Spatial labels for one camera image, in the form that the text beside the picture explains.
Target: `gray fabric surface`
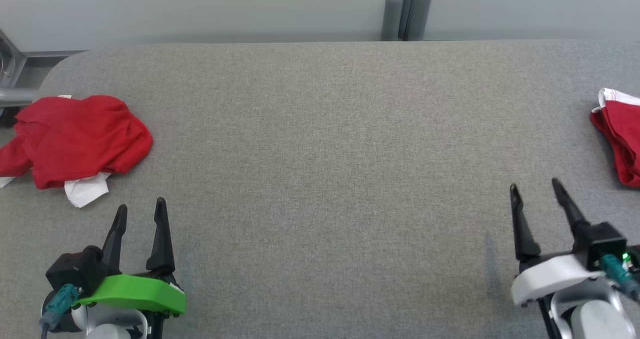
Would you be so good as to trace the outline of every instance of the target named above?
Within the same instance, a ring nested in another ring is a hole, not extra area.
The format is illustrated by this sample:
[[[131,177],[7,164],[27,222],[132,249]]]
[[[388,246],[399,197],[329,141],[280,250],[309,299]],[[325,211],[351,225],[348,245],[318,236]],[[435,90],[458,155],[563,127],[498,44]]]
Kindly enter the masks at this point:
[[[187,313],[165,338],[545,338],[517,273],[509,186],[545,252],[571,236],[551,177],[640,243],[640,194],[592,126],[600,88],[640,96],[640,44],[142,45],[68,58],[41,96],[113,95],[155,143],[83,209],[29,176],[0,190],[0,316],[39,334],[45,270],[101,246],[144,270],[167,200]],[[0,131],[0,145],[13,136]],[[625,301],[636,326],[640,311]],[[77,338],[77,334],[54,338]]]

